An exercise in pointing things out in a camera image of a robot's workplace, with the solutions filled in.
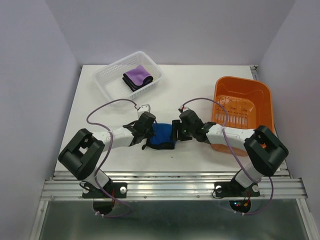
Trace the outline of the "blue towel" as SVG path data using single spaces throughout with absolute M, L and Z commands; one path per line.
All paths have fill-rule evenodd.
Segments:
M 154 150 L 174 150 L 176 141 L 172 138 L 173 126 L 168 123 L 154 123 L 152 125 L 154 136 L 148 138 L 146 143 L 142 146 Z

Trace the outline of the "purple black-edged towel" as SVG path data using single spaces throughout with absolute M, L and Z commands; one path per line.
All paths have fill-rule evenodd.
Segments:
M 150 84 L 154 78 L 142 65 L 138 65 L 136 68 L 125 72 L 122 80 L 132 92 L 135 92 Z

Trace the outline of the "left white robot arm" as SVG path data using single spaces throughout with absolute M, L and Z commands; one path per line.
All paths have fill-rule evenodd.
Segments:
M 112 180 L 97 166 L 103 152 L 131 147 L 154 135 L 156 117 L 150 112 L 140 114 L 138 120 L 115 130 L 92 133 L 80 129 L 58 156 L 58 161 L 79 181 L 94 187 L 95 193 L 106 197 L 111 193 Z

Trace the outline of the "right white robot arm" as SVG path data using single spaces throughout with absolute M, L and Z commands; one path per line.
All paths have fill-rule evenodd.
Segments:
M 231 192 L 235 195 L 242 195 L 262 177 L 272 177 L 289 155 L 289 150 L 267 126 L 239 129 L 216 122 L 204 123 L 191 109 L 182 112 L 179 120 L 172 121 L 172 138 L 226 145 L 232 154 L 235 154 L 233 148 L 245 151 L 250 163 L 243 166 L 238 162 L 240 170 L 230 182 Z

